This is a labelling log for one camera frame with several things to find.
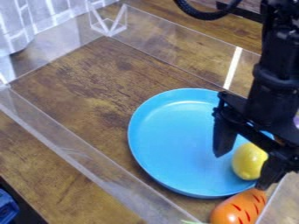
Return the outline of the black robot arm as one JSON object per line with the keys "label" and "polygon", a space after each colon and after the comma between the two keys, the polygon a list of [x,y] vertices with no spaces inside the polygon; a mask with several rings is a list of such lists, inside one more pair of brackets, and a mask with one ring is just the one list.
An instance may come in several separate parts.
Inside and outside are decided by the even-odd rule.
{"label": "black robot arm", "polygon": [[243,136],[268,155],[256,189],[299,172],[299,0],[263,0],[261,56],[245,98],[219,93],[212,150],[220,157]]}

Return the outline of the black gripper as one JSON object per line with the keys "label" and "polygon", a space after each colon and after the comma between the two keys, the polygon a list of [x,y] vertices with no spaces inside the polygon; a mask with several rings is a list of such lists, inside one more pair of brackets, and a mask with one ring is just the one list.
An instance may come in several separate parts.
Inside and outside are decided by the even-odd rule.
{"label": "black gripper", "polygon": [[259,146],[269,154],[255,185],[264,191],[288,172],[299,172],[299,129],[293,122],[299,80],[281,79],[256,65],[248,97],[225,91],[217,97],[219,105],[212,112],[213,155],[219,158],[232,150],[237,136]]}

